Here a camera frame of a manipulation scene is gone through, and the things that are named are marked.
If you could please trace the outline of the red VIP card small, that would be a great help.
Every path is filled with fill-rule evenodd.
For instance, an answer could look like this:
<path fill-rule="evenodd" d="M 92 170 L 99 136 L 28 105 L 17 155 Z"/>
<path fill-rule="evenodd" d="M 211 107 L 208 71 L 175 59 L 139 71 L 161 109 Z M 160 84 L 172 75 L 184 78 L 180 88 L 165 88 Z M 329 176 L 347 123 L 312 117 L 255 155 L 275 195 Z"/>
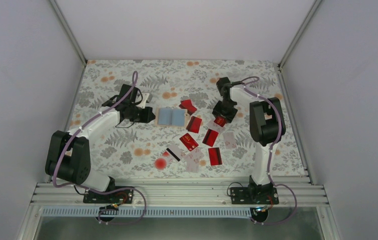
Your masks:
<path fill-rule="evenodd" d="M 213 122 L 223 128 L 226 125 L 227 120 L 222 116 L 217 116 Z"/>

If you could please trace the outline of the beige leather card holder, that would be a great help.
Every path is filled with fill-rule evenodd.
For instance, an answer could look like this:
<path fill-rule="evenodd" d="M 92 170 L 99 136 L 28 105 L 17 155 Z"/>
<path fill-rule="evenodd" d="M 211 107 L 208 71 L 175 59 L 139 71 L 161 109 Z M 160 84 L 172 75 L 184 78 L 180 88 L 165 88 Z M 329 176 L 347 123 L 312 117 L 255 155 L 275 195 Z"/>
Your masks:
<path fill-rule="evenodd" d="M 160 107 L 155 115 L 155 125 L 161 127 L 185 128 L 190 119 L 187 110 L 181 108 Z"/>

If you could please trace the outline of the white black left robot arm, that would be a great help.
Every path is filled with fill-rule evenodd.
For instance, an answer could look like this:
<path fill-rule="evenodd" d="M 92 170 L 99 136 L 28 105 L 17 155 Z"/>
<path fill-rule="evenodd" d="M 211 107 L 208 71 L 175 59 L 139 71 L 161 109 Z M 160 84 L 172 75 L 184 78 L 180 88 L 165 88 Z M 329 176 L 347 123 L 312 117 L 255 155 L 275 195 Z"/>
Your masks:
<path fill-rule="evenodd" d="M 150 93 L 142 93 L 134 85 L 123 84 L 118 95 L 106 100 L 98 112 L 82 126 L 53 133 L 48 150 L 45 172 L 52 180 L 61 179 L 87 190 L 105 203 L 116 195 L 115 180 L 91 168 L 90 149 L 102 135 L 122 121 L 147 124 L 156 117 Z"/>

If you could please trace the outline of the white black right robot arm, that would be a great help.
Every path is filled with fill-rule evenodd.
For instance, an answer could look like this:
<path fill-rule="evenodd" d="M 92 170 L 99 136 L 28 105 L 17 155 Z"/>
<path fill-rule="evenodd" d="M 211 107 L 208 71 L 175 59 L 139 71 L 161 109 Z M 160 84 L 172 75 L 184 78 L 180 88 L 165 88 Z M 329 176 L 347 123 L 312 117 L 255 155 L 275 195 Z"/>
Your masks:
<path fill-rule="evenodd" d="M 275 155 L 274 146 L 281 141 L 286 131 L 280 100 L 277 97 L 263 97 L 248 88 L 248 85 L 258 80 L 256 76 L 234 82 L 228 77 L 219 78 L 216 85 L 221 100 L 212 112 L 215 117 L 231 123 L 237 114 L 237 105 L 249 108 L 249 132 L 256 146 L 254 170 L 249 177 L 247 195 L 255 204 L 261 203 L 267 195 L 273 195 L 271 163 Z"/>

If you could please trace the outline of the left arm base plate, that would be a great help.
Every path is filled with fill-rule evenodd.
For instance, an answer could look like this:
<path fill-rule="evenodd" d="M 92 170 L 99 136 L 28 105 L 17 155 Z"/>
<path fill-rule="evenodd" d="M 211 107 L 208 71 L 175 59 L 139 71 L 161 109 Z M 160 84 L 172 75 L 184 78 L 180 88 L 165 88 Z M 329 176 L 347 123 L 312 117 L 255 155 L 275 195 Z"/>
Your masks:
<path fill-rule="evenodd" d="M 133 200 L 133 189 L 125 189 L 111 194 L 99 194 L 86 191 L 83 203 L 85 204 L 131 204 Z"/>

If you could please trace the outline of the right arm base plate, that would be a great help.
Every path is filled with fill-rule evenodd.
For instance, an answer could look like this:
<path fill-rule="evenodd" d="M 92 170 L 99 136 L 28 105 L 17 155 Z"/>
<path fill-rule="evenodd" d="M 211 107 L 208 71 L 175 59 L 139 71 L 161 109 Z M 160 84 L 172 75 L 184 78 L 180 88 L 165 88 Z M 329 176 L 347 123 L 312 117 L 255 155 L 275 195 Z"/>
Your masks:
<path fill-rule="evenodd" d="M 231 187 L 229 194 L 233 205 L 279 204 L 279 197 L 276 188 L 254 193 L 250 192 L 247 187 Z"/>

